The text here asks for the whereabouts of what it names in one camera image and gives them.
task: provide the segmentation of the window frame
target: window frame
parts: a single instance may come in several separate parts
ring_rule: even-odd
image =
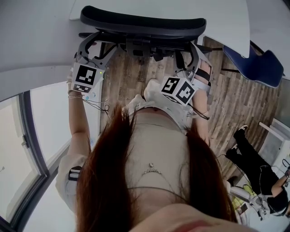
[[[49,165],[50,168],[48,168],[36,134],[30,91],[20,93],[18,95],[18,100],[22,127],[24,130],[23,138],[26,142],[25,146],[30,150],[32,159],[34,160],[40,175],[38,175],[29,186],[28,191],[14,212],[11,222],[6,221],[0,216],[0,231],[2,232],[22,232],[24,230],[26,223],[41,197],[56,177],[60,160],[68,152],[69,147],[68,146],[56,161]]]

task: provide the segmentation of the black pants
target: black pants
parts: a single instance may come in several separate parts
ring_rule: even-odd
[[[262,190],[263,194],[271,195],[271,188],[278,180],[271,166],[249,144],[244,130],[238,130],[234,134],[234,138],[241,155],[237,153],[236,149],[230,149],[227,151],[226,157],[245,172],[256,194],[260,194]]]

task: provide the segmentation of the white shorts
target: white shorts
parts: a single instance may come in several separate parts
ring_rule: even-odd
[[[160,93],[160,83],[156,79],[151,79],[144,90],[145,100],[140,94],[137,94],[134,99],[126,106],[129,109],[129,115],[134,113],[134,110],[142,108],[155,107],[167,113],[183,131],[185,127],[191,127],[193,110],[189,106],[176,104],[164,97]]]

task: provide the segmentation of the white table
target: white table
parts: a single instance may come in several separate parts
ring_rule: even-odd
[[[86,5],[153,18],[205,18],[205,36],[249,57],[250,25],[246,0],[76,0],[70,19],[79,19]]]
[[[259,154],[268,164],[280,167],[282,160],[290,154],[290,128],[275,118],[270,127],[262,122],[259,125],[269,131]]]

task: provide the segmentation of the brown hair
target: brown hair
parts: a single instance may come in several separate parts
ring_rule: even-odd
[[[77,182],[77,232],[129,231],[134,199],[126,184],[125,165],[135,114],[117,105]],[[216,158],[195,129],[187,130],[189,147],[188,204],[216,218],[236,222]]]

